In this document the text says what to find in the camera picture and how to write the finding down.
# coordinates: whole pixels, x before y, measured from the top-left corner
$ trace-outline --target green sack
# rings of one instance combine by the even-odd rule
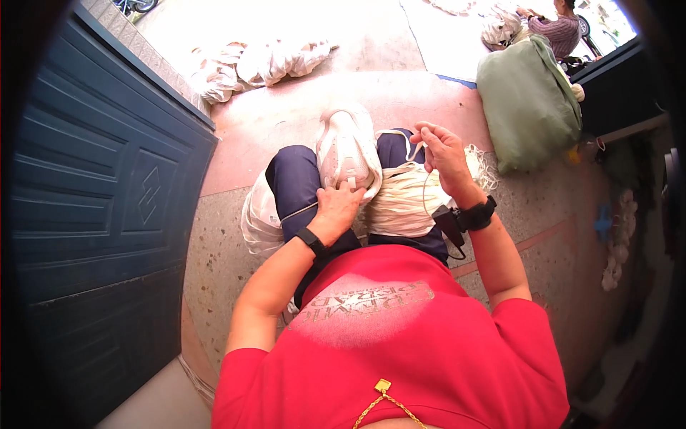
[[[487,55],[476,84],[500,174],[531,170],[578,143],[581,108],[546,37]]]

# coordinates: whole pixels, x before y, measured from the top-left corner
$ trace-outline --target concrete ground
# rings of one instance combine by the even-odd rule
[[[478,92],[424,71],[397,0],[297,0],[287,5],[165,0],[138,27],[179,71],[196,45],[243,35],[247,40],[274,28],[323,29],[341,45],[310,76],[236,95],[213,109],[222,140],[198,201],[185,298],[215,370],[224,355],[235,300],[260,264],[241,236],[244,198],[279,148],[314,144],[319,113],[329,102],[361,102],[376,130],[411,128],[417,120],[438,122],[487,151],[488,162],[495,165]],[[626,285],[611,292],[600,287],[606,250],[596,240],[593,220],[597,206],[608,200],[608,181],[596,165],[572,167],[559,158],[537,171],[501,177],[493,196],[521,253],[534,299],[549,314],[574,391],[602,356],[627,299]],[[452,261],[453,274],[487,306],[469,242],[464,249],[467,260]]]

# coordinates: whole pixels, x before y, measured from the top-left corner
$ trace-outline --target black clip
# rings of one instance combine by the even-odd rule
[[[462,257],[454,257],[452,255],[451,257],[457,259],[458,261],[466,259],[466,255],[462,251],[462,246],[464,246],[464,238],[462,238],[462,231],[460,230],[460,225],[458,224],[456,210],[449,209],[448,207],[442,205],[436,209],[434,214],[431,215],[431,218],[434,219],[436,226],[448,237],[448,240],[455,244],[455,247],[458,248],[458,251],[462,255]]]

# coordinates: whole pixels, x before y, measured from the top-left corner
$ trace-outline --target bicycle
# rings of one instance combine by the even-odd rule
[[[121,13],[129,16],[131,10],[144,14],[154,9],[160,0],[112,0]]]

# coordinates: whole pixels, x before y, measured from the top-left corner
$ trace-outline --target blue metal door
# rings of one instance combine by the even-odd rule
[[[13,165],[21,296],[88,426],[180,353],[188,239],[216,144],[121,48],[69,20],[36,77]]]

